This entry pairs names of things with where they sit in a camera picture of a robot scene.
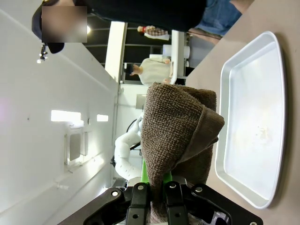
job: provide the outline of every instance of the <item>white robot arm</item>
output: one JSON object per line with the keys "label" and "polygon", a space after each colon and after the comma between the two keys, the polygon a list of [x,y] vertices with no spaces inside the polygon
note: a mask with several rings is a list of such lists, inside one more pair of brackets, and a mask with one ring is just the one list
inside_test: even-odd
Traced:
{"label": "white robot arm", "polygon": [[115,141],[114,160],[116,172],[126,180],[140,177],[142,171],[129,162],[130,147],[141,141],[143,113],[125,134]]}

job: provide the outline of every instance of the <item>brown towel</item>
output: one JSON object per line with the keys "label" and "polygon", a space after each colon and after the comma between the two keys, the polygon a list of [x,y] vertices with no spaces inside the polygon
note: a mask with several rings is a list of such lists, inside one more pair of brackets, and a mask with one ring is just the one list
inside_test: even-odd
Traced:
{"label": "brown towel", "polygon": [[185,86],[154,84],[149,87],[142,127],[142,154],[153,194],[151,222],[166,220],[161,196],[163,175],[205,183],[212,145],[224,125],[216,112],[216,94]]}

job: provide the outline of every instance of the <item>cable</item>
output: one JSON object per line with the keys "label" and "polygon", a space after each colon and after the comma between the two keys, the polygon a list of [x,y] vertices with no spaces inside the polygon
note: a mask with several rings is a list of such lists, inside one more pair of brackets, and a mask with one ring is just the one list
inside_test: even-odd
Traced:
{"label": "cable", "polygon": [[116,167],[116,161],[114,160],[114,156],[112,157],[110,164],[111,164],[113,167]]}
{"label": "cable", "polygon": [[138,147],[138,146],[140,146],[140,145],[141,145],[141,142],[139,142],[139,143],[135,144],[134,146],[132,146],[132,147],[130,148],[130,150],[137,150],[137,149],[135,149],[135,148]]}
{"label": "cable", "polygon": [[131,125],[132,125],[134,122],[136,122],[136,121],[137,121],[137,119],[135,119],[134,121],[132,121],[132,123],[129,125],[129,127],[128,127],[127,130],[126,130],[126,133],[129,131]]}

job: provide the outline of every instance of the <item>beige table surface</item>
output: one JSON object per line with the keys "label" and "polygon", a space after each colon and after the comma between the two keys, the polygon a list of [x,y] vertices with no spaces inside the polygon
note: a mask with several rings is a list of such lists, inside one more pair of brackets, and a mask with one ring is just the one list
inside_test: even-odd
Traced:
{"label": "beige table surface", "polygon": [[214,90],[218,111],[223,64],[267,30],[275,33],[282,47],[288,92],[287,147],[276,196],[269,208],[255,209],[217,178],[214,158],[207,185],[260,216],[265,225],[300,225],[300,0],[255,0],[188,76],[187,86]]}

